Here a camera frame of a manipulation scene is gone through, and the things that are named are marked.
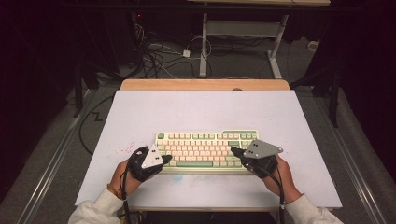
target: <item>mechanical keyboard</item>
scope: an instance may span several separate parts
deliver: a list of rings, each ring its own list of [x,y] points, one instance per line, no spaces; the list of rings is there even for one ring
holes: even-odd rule
[[[230,148],[247,149],[258,137],[254,130],[157,133],[155,145],[160,153],[173,157],[160,174],[251,175]]]

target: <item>motion capture device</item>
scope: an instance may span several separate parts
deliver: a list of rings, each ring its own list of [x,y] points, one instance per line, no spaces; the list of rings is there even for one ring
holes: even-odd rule
[[[171,155],[162,156],[155,145],[140,147],[137,149],[128,161],[128,170],[131,171],[135,179],[145,182],[152,175],[158,174],[163,165],[172,160]]]
[[[283,152],[283,148],[255,139],[247,149],[232,147],[231,152],[241,159],[242,165],[249,171],[264,178],[274,172],[277,167],[275,154]]]

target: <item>glove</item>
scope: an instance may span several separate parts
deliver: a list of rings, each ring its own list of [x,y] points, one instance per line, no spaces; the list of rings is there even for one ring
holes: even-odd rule
[[[239,147],[231,147],[231,152],[235,157],[241,159],[242,165],[249,171],[253,172],[260,179],[272,174],[277,167],[276,156],[268,156],[260,159],[246,158],[244,156],[245,150]]]
[[[166,164],[172,160],[171,155],[162,156],[163,164],[143,169],[142,164],[148,154],[148,147],[140,147],[131,155],[128,161],[128,170],[132,173],[135,179],[142,183],[149,179],[152,175],[158,174],[163,169],[163,164]]]

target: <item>sleeve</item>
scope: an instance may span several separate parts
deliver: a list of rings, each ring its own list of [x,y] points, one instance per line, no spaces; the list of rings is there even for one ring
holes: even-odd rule
[[[85,201],[81,203],[69,218],[68,223],[114,223],[119,224],[117,211],[122,207],[123,201],[113,193],[104,189],[97,200],[93,203]]]
[[[286,204],[286,210],[295,224],[343,223],[326,208],[316,208],[306,195]]]

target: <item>desk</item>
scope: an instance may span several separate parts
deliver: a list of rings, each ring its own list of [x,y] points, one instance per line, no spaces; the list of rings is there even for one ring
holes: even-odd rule
[[[297,188],[316,206],[341,207],[298,99],[285,84],[283,80],[124,81],[76,204],[94,201],[111,179],[118,162],[129,158],[139,147],[151,146],[157,132],[256,129],[261,140],[284,148],[281,156],[289,162]],[[244,91],[228,91],[235,87]],[[277,196],[254,175],[159,174],[143,183],[128,201],[132,209],[146,211],[275,211],[278,208]]]
[[[253,4],[253,5],[281,5],[281,6],[328,6],[330,0],[189,0],[193,2],[228,3],[228,4]],[[283,15],[281,22],[253,22],[253,21],[210,21],[207,13],[203,17],[202,53],[200,62],[200,77],[206,77],[207,65],[207,36],[232,35],[252,37],[274,37],[275,43],[272,50],[268,50],[268,62],[271,65],[274,78],[282,78],[276,62],[276,53],[282,40],[283,32],[289,15]]]

